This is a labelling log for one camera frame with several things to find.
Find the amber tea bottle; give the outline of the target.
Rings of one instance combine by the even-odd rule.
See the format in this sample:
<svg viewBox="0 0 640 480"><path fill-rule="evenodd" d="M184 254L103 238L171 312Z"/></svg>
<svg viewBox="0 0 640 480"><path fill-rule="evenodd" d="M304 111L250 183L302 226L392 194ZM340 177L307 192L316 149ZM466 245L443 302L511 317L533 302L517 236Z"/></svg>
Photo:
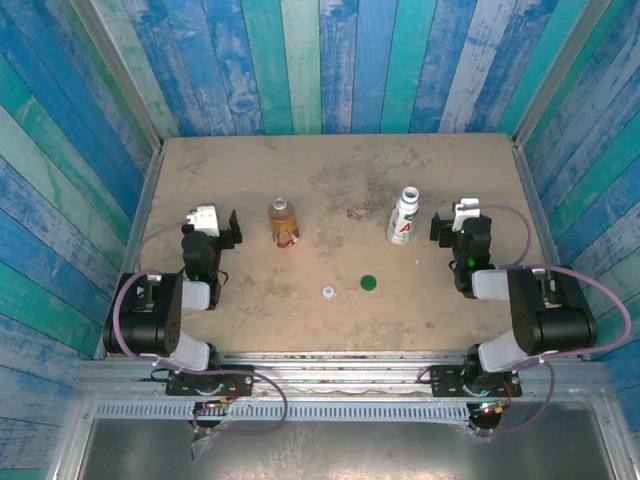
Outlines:
<svg viewBox="0 0 640 480"><path fill-rule="evenodd" d="M276 198L268 211L272 238L278 248L294 246L300 240L295 209L284 198Z"/></svg>

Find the grey metal sheet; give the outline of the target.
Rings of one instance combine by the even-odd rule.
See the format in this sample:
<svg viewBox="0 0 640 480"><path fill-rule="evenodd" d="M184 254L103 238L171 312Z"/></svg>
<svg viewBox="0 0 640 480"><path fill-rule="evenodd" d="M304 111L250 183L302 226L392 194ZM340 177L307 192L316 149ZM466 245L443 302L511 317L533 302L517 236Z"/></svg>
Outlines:
<svg viewBox="0 0 640 480"><path fill-rule="evenodd" d="M553 409L480 438L422 423L292 422L264 437L192 442L184 422L100 420L81 480L611 480L592 416Z"/></svg>

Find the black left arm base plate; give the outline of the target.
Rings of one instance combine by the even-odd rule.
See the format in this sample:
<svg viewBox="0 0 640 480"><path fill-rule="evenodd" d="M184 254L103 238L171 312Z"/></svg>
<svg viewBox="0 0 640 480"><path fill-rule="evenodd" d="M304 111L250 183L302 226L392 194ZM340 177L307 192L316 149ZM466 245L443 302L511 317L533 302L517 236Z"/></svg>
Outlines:
<svg viewBox="0 0 640 480"><path fill-rule="evenodd" d="M192 375L171 372L164 380L167 396L248 397L253 378L245 374Z"/></svg>

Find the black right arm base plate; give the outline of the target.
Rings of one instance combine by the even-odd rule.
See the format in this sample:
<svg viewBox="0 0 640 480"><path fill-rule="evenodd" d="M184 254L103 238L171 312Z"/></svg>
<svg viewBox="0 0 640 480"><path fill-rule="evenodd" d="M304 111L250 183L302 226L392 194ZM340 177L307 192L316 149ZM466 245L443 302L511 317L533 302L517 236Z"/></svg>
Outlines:
<svg viewBox="0 0 640 480"><path fill-rule="evenodd" d="M521 397L520 378L512 372L471 373L462 365L439 365L429 368L432 394L437 398L448 397Z"/></svg>

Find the aluminium mounting rail frame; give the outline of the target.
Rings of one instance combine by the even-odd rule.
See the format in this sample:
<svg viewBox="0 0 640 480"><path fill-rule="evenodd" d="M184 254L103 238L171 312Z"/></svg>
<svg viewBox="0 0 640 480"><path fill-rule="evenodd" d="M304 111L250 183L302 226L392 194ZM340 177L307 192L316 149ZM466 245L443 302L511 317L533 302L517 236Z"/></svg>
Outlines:
<svg viewBox="0 0 640 480"><path fill-rule="evenodd" d="M293 352L237 353L226 365L251 367L252 397L277 401L282 390L291 401L429 401L425 369L459 365L452 352ZM556 381L546 367L520 373L522 402L540 402L551 393L557 402L611 400L614 390L603 364L576 359L552 362ZM73 399L165 400L166 372L148 362L108 358L82 363Z"/></svg>

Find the aluminium corner post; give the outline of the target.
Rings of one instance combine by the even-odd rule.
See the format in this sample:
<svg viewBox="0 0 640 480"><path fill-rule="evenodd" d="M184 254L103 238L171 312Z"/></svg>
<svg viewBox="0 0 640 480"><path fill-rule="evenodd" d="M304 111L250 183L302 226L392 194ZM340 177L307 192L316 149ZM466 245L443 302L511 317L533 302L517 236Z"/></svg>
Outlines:
<svg viewBox="0 0 640 480"><path fill-rule="evenodd" d="M149 111L135 85L126 65L124 56L119 52L107 25L94 0L70 0L96 49L100 53L107 69L120 88L129 108L137 120L146 140L153 149L160 149L162 139L153 124Z"/></svg>
<svg viewBox="0 0 640 480"><path fill-rule="evenodd" d="M609 6L611 0L586 0L580 15L571 24L565 40L514 129L512 143L516 149L524 148L540 121L544 111L565 79L570 67L583 49L591 32Z"/></svg>

